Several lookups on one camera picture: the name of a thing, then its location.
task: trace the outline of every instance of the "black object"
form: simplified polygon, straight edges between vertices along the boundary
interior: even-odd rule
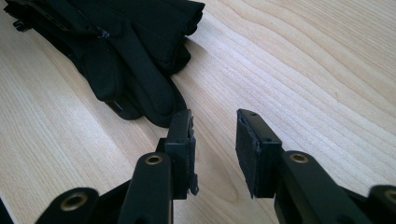
[[[3,203],[3,200],[0,198],[0,223],[3,224],[12,224],[12,219],[9,216],[9,213],[6,209],[6,206]]]
[[[140,157],[130,181],[102,196],[94,189],[71,189],[49,205],[37,224],[173,223],[173,200],[186,199],[189,189],[198,193],[194,143],[191,112],[180,111],[156,152]]]
[[[310,155],[282,142],[248,110],[237,111],[236,153],[250,194],[274,198],[280,223],[396,223],[396,187],[365,198],[339,187]]]
[[[34,28],[68,57],[121,118],[169,127],[186,104],[168,76],[191,56],[185,35],[204,4],[186,0],[6,0],[19,31]]]

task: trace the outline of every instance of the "light wood surface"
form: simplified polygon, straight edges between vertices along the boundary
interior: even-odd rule
[[[277,223],[273,200],[251,200],[239,168],[238,108],[343,187],[396,185],[395,1],[203,2],[192,60],[173,76],[194,115],[200,192],[175,201],[175,223]],[[66,190],[102,194],[131,178],[167,130],[119,119],[14,21],[0,12],[0,196],[16,223],[33,223]]]

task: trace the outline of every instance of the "wooden table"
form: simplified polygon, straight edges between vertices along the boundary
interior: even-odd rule
[[[192,60],[173,76],[194,115],[200,192],[175,201],[175,223],[277,223],[273,200],[251,200],[239,168],[238,108],[343,187],[396,185],[395,1],[203,2]],[[0,12],[0,195],[16,223],[33,223],[66,190],[105,193],[131,178],[167,130],[118,118],[14,21]]]

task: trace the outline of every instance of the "black fabric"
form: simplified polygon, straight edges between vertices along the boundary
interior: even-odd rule
[[[97,99],[123,119],[146,116],[168,127],[172,116],[187,108],[168,74],[189,61],[183,41],[196,30],[204,4],[47,0],[43,13],[31,4],[7,2],[6,11],[67,56]]]

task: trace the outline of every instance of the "brass grommet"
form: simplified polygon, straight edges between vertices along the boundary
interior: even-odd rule
[[[292,161],[299,162],[299,163],[306,163],[309,161],[309,159],[305,155],[300,154],[300,153],[291,154],[290,159]]]
[[[396,204],[396,190],[394,189],[387,189],[384,192],[385,197],[392,203]]]
[[[160,156],[156,156],[156,155],[147,157],[147,158],[145,159],[145,162],[146,162],[148,165],[156,165],[156,164],[161,163],[162,161],[163,161],[163,158],[160,157]]]
[[[64,199],[61,203],[61,209],[65,212],[73,211],[80,208],[88,201],[88,196],[84,192],[76,192]]]

